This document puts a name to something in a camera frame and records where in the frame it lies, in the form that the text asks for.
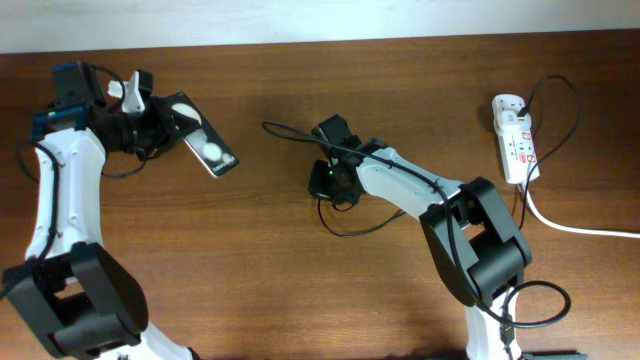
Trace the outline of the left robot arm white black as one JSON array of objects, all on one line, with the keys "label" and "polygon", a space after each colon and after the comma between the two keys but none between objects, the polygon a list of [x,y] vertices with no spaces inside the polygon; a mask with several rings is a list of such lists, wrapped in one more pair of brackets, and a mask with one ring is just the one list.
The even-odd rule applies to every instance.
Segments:
[{"label": "left robot arm white black", "polygon": [[39,162],[35,229],[1,294],[54,358],[192,359],[150,322],[141,286],[105,250],[100,182],[110,153],[146,163],[207,122],[183,93],[154,96],[141,70],[114,81],[109,104],[99,72],[79,61],[52,70],[56,97],[29,139]]}]

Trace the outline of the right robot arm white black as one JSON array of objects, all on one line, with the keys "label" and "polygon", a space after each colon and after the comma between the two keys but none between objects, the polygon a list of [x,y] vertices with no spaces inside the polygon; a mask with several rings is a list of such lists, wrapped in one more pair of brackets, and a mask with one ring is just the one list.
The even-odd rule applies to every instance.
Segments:
[{"label": "right robot arm white black", "polygon": [[437,176],[379,139],[361,141],[339,115],[311,137],[326,158],[314,165],[310,193],[335,205],[367,194],[418,220],[440,279],[465,308],[467,357],[518,358],[514,302],[532,254],[493,184]]}]

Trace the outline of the black smartphone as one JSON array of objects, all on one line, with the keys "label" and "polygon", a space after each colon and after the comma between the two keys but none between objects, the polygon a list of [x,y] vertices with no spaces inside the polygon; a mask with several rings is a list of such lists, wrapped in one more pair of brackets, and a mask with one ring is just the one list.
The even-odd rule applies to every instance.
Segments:
[{"label": "black smartphone", "polygon": [[220,178],[239,164],[236,154],[184,92],[172,96],[170,108],[176,121],[193,128],[184,141],[212,177]]}]

